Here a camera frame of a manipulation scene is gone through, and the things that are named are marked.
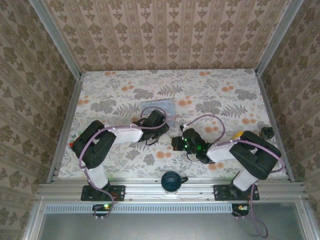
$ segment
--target orange dot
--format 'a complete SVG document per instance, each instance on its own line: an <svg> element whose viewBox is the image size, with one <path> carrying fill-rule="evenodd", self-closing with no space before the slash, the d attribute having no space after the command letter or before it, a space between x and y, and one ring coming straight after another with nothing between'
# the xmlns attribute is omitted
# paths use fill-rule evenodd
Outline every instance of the orange dot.
<svg viewBox="0 0 320 240"><path fill-rule="evenodd" d="M218 162L217 167L222 169L224 167L224 164L222 162Z"/></svg>
<svg viewBox="0 0 320 240"><path fill-rule="evenodd" d="M249 124L250 121L249 121L248 118L243 118L243 119L242 119L242 123L243 123L243 124Z"/></svg>
<svg viewBox="0 0 320 240"><path fill-rule="evenodd" d="M163 151L158 151L158 152L156 153L156 157L157 157L158 159L163 159L163 158L165 157L165 154L164 154Z"/></svg>
<svg viewBox="0 0 320 240"><path fill-rule="evenodd" d="M131 118L131 122L136 122L136 121L138 121L139 120L139 118L137 118L136 116L134 116L133 118Z"/></svg>
<svg viewBox="0 0 320 240"><path fill-rule="evenodd" d="M82 104L84 104L84 101L83 101L82 99L79 99L79 101L78 101L78 106L80 106L80 105L82 105Z"/></svg>
<svg viewBox="0 0 320 240"><path fill-rule="evenodd" d="M211 171L217 170L217 166L216 166L215 164L209 164L209 165L208 165L208 168L209 168Z"/></svg>
<svg viewBox="0 0 320 240"><path fill-rule="evenodd" d="M187 103L186 103L185 100L180 100L180 101L178 102L178 104L179 104L180 107L184 107Z"/></svg>
<svg viewBox="0 0 320 240"><path fill-rule="evenodd" d="M206 126L205 128L204 128L204 131L206 132L206 133L212 133L212 128L211 127L209 127L209 126Z"/></svg>

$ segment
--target wallpaper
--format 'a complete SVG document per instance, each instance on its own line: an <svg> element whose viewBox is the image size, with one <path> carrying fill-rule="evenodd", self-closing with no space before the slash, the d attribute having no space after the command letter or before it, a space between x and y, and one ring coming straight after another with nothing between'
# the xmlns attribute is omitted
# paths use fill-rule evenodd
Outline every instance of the wallpaper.
<svg viewBox="0 0 320 240"><path fill-rule="evenodd" d="M0 1L0 239L47 180L75 79L28 1Z"/></svg>
<svg viewBox="0 0 320 240"><path fill-rule="evenodd" d="M82 72L254 68L289 0L44 0Z"/></svg>
<svg viewBox="0 0 320 240"><path fill-rule="evenodd" d="M204 114L217 115L225 125L218 141L232 139L240 131L259 133L269 117L253 69L199 69L94 71L83 78L68 143L95 120L107 126L128 125L139 119L142 103L170 99L175 125L153 145L145 142L114 144L102 163L109 178L161 178L167 171L194 178L232 179L243 169L233 157L217 164L203 164L186 151L173 151L172 138L182 136L180 125ZM223 127L216 118L204 117L190 127L207 143L218 139ZM78 158L67 144L59 170L60 178L85 178ZM285 171L270 178L286 178Z"/></svg>
<svg viewBox="0 0 320 240"><path fill-rule="evenodd" d="M294 175L320 217L320 1L305 0L262 79Z"/></svg>

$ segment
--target small yellow object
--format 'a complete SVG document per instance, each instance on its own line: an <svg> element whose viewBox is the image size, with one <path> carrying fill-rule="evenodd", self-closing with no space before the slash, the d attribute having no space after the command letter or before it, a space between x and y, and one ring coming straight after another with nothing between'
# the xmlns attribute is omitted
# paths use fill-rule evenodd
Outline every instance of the small yellow object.
<svg viewBox="0 0 320 240"><path fill-rule="evenodd" d="M244 133L244 131L238 132L236 135L233 136L232 139L237 139L237 138L241 137L241 135L242 135L243 133Z"/></svg>

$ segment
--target gray leaf pattern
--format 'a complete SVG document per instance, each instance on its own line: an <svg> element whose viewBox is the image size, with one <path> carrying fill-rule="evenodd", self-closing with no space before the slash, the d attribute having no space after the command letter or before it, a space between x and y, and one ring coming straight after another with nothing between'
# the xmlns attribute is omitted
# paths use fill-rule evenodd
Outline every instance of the gray leaf pattern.
<svg viewBox="0 0 320 240"><path fill-rule="evenodd" d="M269 123L259 95L260 88L251 70L87 72L69 142L74 141L94 120L109 126L129 125L140 119L141 103L171 99L175 109L175 126L170 127L151 146L145 142L113 145L102 163L106 175L110 178L161 178L164 172L176 171L183 177L231 178L242 169L237 161L226 161L215 166L191 162L184 152L172 150L171 138L181 135L179 125L189 123L203 114L214 114L223 120L226 132L221 142L230 140L239 131L258 133ZM221 124L210 117L201 118L192 127L207 142L214 141L222 132ZM13 129L1 130L4 132L4 141L15 140ZM30 148L27 143L23 146L30 156L35 153L34 147ZM49 162L45 153L38 154L44 163ZM84 177L75 159L75 153L67 147L59 172L60 178ZM275 173L274 176L282 176L282 173Z"/></svg>

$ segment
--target patterned wallpaper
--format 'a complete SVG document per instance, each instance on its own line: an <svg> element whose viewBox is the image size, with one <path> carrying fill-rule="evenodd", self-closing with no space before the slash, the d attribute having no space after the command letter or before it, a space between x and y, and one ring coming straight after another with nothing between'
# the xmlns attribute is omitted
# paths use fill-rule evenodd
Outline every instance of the patterned wallpaper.
<svg viewBox="0 0 320 240"><path fill-rule="evenodd" d="M305 0L262 79L286 152L320 217L320 1Z"/></svg>
<svg viewBox="0 0 320 240"><path fill-rule="evenodd" d="M75 79L27 0L0 1L0 239L47 180Z"/></svg>
<svg viewBox="0 0 320 240"><path fill-rule="evenodd" d="M289 0L44 0L85 71L254 68Z"/></svg>

